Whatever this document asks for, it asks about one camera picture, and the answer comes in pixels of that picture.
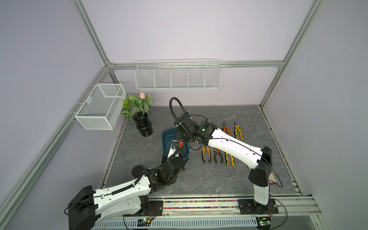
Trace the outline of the orange black greener pliers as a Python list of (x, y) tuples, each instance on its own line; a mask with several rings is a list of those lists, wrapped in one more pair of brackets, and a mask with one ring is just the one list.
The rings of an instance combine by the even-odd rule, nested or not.
[(231, 136), (231, 132), (229, 127), (226, 125), (225, 120), (223, 121), (223, 132), (226, 133), (227, 135)]

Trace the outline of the teal plastic storage box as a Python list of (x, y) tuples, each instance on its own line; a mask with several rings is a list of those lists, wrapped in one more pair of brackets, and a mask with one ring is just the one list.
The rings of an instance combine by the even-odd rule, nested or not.
[(168, 159), (169, 150), (172, 145), (172, 141), (182, 142), (182, 146), (184, 147), (184, 151), (182, 152), (182, 158), (185, 162), (188, 161), (190, 149), (188, 143), (184, 142), (181, 138), (181, 131), (177, 130), (177, 128), (165, 130), (162, 134), (162, 141), (163, 141), (163, 157), (162, 163), (165, 163)]

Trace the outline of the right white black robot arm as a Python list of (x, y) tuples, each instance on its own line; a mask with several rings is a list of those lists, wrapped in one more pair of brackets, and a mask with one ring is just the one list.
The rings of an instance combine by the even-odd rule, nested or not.
[(254, 185), (254, 203), (266, 207), (270, 200), (270, 175), (272, 167), (272, 150), (262, 149), (246, 144), (222, 131), (208, 121), (197, 124), (184, 109), (180, 100), (172, 97), (169, 108), (175, 119), (175, 126), (182, 132), (185, 142), (192, 142), (215, 149), (220, 149), (237, 158), (251, 168), (248, 179)]

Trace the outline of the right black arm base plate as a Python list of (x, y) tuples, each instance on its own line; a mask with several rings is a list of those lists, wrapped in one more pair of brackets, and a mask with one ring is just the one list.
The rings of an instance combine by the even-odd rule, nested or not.
[(259, 204), (253, 199), (239, 199), (238, 205), (241, 215), (271, 215), (279, 213), (275, 199), (270, 199), (267, 205)]

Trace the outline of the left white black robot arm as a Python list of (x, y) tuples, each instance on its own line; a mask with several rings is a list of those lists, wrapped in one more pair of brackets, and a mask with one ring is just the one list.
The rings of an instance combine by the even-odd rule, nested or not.
[(90, 230), (96, 223), (150, 208), (148, 195), (176, 182), (185, 169), (184, 147), (174, 149), (165, 163), (144, 169), (139, 176), (123, 184), (94, 190), (82, 188), (65, 209), (70, 230)]

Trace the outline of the yellow black combination pliers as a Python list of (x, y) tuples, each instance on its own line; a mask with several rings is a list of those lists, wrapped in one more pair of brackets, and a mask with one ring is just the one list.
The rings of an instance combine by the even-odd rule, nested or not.
[(229, 153), (225, 153), (226, 165), (227, 166), (235, 166), (234, 158)]

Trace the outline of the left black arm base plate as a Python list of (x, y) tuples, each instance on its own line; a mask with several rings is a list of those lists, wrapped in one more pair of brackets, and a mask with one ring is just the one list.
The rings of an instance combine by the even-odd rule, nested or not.
[(163, 214), (163, 201), (150, 201), (149, 205), (146, 203), (145, 207), (142, 207), (135, 214), (125, 214), (124, 217), (146, 217), (146, 216), (162, 216)]

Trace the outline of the orange black diagonal cutters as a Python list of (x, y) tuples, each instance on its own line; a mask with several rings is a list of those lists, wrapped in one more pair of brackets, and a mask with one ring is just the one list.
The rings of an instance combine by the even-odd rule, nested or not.
[(184, 149), (184, 143), (181, 141), (179, 142), (179, 153), (178, 156), (180, 157)]

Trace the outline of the yellow grey open-jaw pliers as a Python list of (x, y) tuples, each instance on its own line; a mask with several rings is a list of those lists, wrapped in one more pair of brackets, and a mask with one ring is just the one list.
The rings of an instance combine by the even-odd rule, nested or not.
[(208, 157), (208, 162), (211, 163), (212, 158), (211, 158), (210, 148), (208, 146), (205, 146), (202, 148), (202, 162), (203, 163), (206, 162), (206, 156)]

